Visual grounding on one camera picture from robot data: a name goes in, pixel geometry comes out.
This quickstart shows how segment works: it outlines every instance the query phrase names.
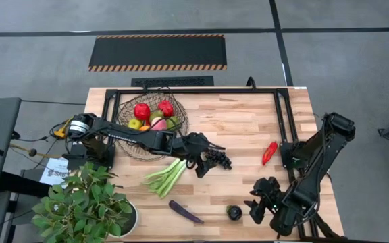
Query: wooden table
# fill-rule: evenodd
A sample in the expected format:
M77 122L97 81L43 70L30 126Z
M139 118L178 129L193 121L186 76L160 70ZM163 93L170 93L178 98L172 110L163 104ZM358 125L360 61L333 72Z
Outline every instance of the wooden table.
M102 114L105 91L106 88L90 89L85 112ZM289 88L288 91L299 139L306 140L317 131L309 93L305 88ZM123 103L135 96L135 94L124 94L120 102ZM124 186L124 189L118 189L118 192L126 194L140 213L138 227L124 240L275 240L277 233L269 227L272 219L270 212L267 210L262 224L257 225L249 216L249 208L243 203L244 200L255 198L249 194L249 191L253 189L253 184L259 178L276 177L282 190L286 190L289 185L279 153L276 153L265 167L261 166L261 156L265 147L270 142L281 141L273 95L175 94L174 96L187 111L190 131L202 132L208 140L226 147L226 154L232 161L232 170L225 171L221 167L215 167L202 179L196 177L194 169L186 170L170 194L161 200L142 185L143 177L166 168L174 158L168 157L153 162L137 161L126 156L117 144L112 172L119 177L111 182ZM112 107L109 106L109 114L112 112ZM289 132L285 115L284 119L286 131ZM167 205L170 200L184 205L190 212L205 221L205 224L194 224L173 212ZM239 221L228 219L225 212L227 205L240 205L243 216ZM343 235L336 200L328 178L324 178L321 183L319 214L337 234ZM309 235L308 223L305 228L306 234ZM290 236L282 236L280 239L298 240L298 238L298 231L294 228Z

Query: fruit basket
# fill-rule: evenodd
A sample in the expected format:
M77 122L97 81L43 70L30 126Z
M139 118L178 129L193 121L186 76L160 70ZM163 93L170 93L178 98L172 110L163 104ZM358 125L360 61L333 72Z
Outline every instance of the fruit basket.
M168 123L167 127L171 130L179 130L182 135L187 135L188 118L186 110L181 105L181 103L175 100L175 97L170 91L148 92L146 94L137 96L134 99L126 101L125 103L122 103L118 111L117 123L127 126L130 123L130 120L135 118L134 108L139 103L146 103L149 106L152 116L153 114L159 112L159 104L162 101L169 101L172 104L174 117L177 117L178 119L176 126L173 125L173 123L171 123L171 125ZM140 148L138 145L132 144L130 142L118 140L118 145L124 152L126 152L127 155L141 161L153 161L164 157L163 155L153 155L150 152Z

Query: black floor mat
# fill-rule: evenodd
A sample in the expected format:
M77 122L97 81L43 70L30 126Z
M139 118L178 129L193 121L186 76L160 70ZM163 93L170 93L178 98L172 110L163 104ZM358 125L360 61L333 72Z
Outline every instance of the black floor mat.
M98 36L89 71L226 70L222 34Z
M214 86L213 76L132 78L132 87Z

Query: grape bunch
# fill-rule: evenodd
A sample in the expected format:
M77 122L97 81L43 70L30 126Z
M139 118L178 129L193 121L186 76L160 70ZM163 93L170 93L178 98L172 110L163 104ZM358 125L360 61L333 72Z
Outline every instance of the grape bunch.
M209 149L205 155L208 164L221 165L224 169L232 169L232 162L226 156L225 152Z

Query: purple eggplant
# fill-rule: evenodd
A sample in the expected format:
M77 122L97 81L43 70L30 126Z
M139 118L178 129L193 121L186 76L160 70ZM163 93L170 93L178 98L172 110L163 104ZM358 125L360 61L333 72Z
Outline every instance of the purple eggplant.
M184 209L181 205L179 205L176 201L171 200L169 202L169 207L177 212L178 214L184 216L185 218L195 222L195 223L204 223L204 221L200 220L198 217L194 216L193 214L189 213L186 209Z

